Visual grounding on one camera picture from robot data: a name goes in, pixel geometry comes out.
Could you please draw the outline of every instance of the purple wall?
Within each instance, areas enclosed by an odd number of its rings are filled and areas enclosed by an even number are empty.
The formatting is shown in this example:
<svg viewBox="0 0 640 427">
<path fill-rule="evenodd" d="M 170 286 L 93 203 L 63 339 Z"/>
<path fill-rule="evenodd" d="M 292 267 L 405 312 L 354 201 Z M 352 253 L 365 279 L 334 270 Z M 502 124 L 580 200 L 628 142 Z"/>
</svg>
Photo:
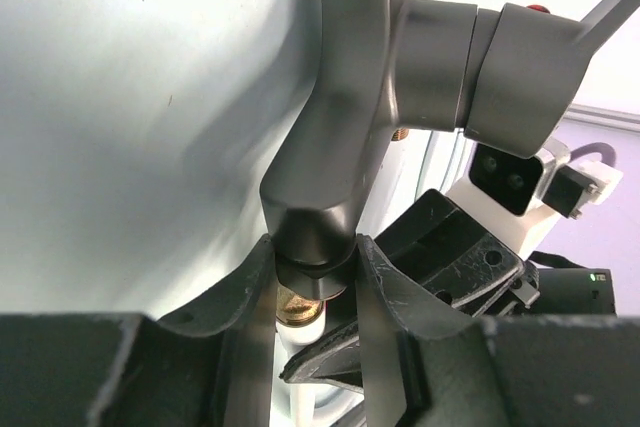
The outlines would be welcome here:
<svg viewBox="0 0 640 427">
<path fill-rule="evenodd" d="M 606 202 L 582 209 L 580 220 L 560 220 L 540 250 L 611 269 L 618 313 L 640 315 L 640 134 L 564 121 L 554 136 L 572 149 L 590 142 L 611 144 L 624 177 Z"/>
</svg>

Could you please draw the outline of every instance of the brass fitting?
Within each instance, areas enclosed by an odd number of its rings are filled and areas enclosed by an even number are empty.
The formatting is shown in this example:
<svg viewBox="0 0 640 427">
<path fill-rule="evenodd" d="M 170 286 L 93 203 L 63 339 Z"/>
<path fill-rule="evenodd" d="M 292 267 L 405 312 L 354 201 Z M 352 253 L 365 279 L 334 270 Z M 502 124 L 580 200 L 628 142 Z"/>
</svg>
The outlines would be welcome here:
<svg viewBox="0 0 640 427">
<path fill-rule="evenodd" d="M 278 284 L 276 318 L 291 327 L 303 327 L 316 320 L 324 310 L 322 300 L 309 300 Z"/>
<path fill-rule="evenodd" d="M 402 139 L 406 139 L 409 135 L 409 129 L 398 129 L 393 133 L 393 137 L 391 137 L 392 142 L 397 142 Z"/>
</svg>

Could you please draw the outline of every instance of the gray cable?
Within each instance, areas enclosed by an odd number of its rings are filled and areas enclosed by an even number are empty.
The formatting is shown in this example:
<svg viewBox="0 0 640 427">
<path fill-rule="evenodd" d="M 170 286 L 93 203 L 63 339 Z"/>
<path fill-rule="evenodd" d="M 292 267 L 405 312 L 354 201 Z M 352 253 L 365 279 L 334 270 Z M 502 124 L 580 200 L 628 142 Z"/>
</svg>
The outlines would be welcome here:
<svg viewBox="0 0 640 427">
<path fill-rule="evenodd" d="M 600 154 L 603 164 L 606 164 L 610 167 L 616 166 L 616 160 L 618 158 L 616 149 L 604 142 L 594 142 L 592 144 L 583 145 L 582 147 L 574 149 L 571 152 L 570 162 L 573 162 L 574 160 L 589 154 Z"/>
</svg>

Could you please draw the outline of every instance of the black plastic part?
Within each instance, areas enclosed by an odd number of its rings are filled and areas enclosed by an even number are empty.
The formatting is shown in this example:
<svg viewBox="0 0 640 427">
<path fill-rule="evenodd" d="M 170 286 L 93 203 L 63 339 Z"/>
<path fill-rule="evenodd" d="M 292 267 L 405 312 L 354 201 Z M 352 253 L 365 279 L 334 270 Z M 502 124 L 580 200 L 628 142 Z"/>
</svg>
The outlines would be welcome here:
<svg viewBox="0 0 640 427">
<path fill-rule="evenodd" d="M 587 203 L 586 190 L 591 184 L 592 179 L 565 165 L 554 175 L 542 201 L 564 217 L 570 217 Z"/>
<path fill-rule="evenodd" d="M 344 292 L 355 279 L 357 255 L 331 266 L 308 266 L 276 256 L 278 281 L 306 299 L 326 300 Z"/>
<path fill-rule="evenodd" d="M 528 314 L 616 313 L 611 271 L 540 269 L 540 298 Z"/>
<path fill-rule="evenodd" d="M 523 215 L 543 174 L 539 159 L 521 159 L 486 145 L 478 144 L 469 179 L 513 215 Z"/>
<path fill-rule="evenodd" d="M 154 322 L 0 317 L 0 425 L 269 424 L 276 281 L 265 236 L 229 276 Z"/>
<path fill-rule="evenodd" d="M 370 239 L 360 248 L 369 427 L 637 425 L 640 320 L 473 320 L 396 270 Z"/>
<path fill-rule="evenodd" d="M 525 270 L 517 255 L 436 190 L 426 192 L 376 243 L 394 268 L 470 316 L 492 307 L 497 313 L 510 311 L 517 299 L 508 290 L 520 277 L 537 287 L 535 267 Z M 364 260 L 360 251 L 359 265 Z M 348 293 L 350 298 L 339 304 L 344 323 L 336 327 L 330 301 L 332 330 L 291 358 L 281 375 L 286 382 L 325 382 L 362 392 L 358 321 L 353 292 Z"/>
</svg>

